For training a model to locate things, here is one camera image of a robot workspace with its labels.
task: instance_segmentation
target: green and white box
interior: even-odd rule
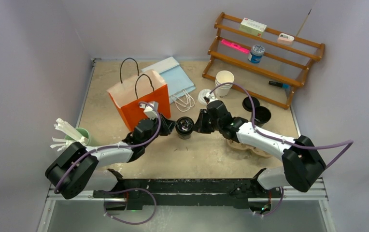
[[[244,18],[243,21],[240,23],[239,30],[244,31],[246,33],[261,37],[266,30],[267,25],[262,23],[253,21],[248,18]]]

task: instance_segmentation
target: green cup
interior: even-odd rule
[[[85,138],[88,139],[88,142],[86,143],[87,146],[92,146],[91,145],[91,135],[89,134],[89,132],[85,129],[85,128],[82,128],[82,127],[77,127],[75,128],[79,133],[81,133],[81,135]],[[71,137],[65,135],[65,139],[68,139],[68,140],[73,140]]]

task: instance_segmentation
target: black round container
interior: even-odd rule
[[[195,123],[189,117],[181,117],[176,121],[176,132],[181,139],[189,139],[192,136]]]
[[[271,118],[271,112],[269,109],[267,109],[264,106],[258,106],[254,108],[255,110],[255,117],[254,117],[254,123],[256,126],[263,126],[265,123],[270,121]]]
[[[260,102],[258,101],[257,98],[251,96],[251,99],[253,99],[253,103],[254,103],[254,107],[258,107],[260,106]],[[250,102],[250,99],[248,99],[248,97],[246,97],[244,100],[243,100],[243,108],[245,110],[247,110],[248,112],[251,112],[253,111],[253,107],[251,106],[251,102]]]

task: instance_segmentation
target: beige table surface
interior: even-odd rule
[[[139,69],[156,61],[139,61]],[[129,132],[106,90],[119,82],[120,61],[98,61],[88,90],[80,127],[86,128],[96,145],[108,145],[121,141]],[[207,61],[181,61],[181,67],[196,85],[190,95],[196,100],[191,110],[182,113],[175,104],[170,105],[171,119],[182,116],[197,120],[200,108],[197,102],[200,90],[213,88],[214,82],[201,77]],[[265,77],[257,76],[219,60],[209,71],[215,76],[220,70],[229,70],[235,76],[235,82],[251,91],[265,92],[267,96],[285,101],[283,90],[269,86]],[[122,77],[127,78],[136,72],[134,63],[127,61]],[[243,109],[241,102],[244,93],[230,90],[222,101],[233,116],[250,120],[251,113]],[[263,128],[285,136],[297,137],[297,130],[290,110],[284,110],[260,100],[260,104],[269,108],[271,120]],[[109,166],[119,171],[125,178],[251,178],[262,168],[281,166],[275,157],[262,158],[250,151],[238,151],[230,148],[219,132],[212,134],[192,133],[188,140],[182,140],[176,131],[169,136],[159,136],[147,148],[143,156],[131,163],[117,163]]]

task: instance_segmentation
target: white wall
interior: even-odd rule
[[[0,231],[36,231],[53,123],[76,122],[89,72],[60,1],[0,0]]]
[[[296,34],[315,0],[62,0],[92,57],[207,58],[221,12]]]
[[[369,231],[369,0],[317,1],[300,36],[326,52],[294,99],[299,126],[317,145],[355,140],[324,177],[337,231]]]

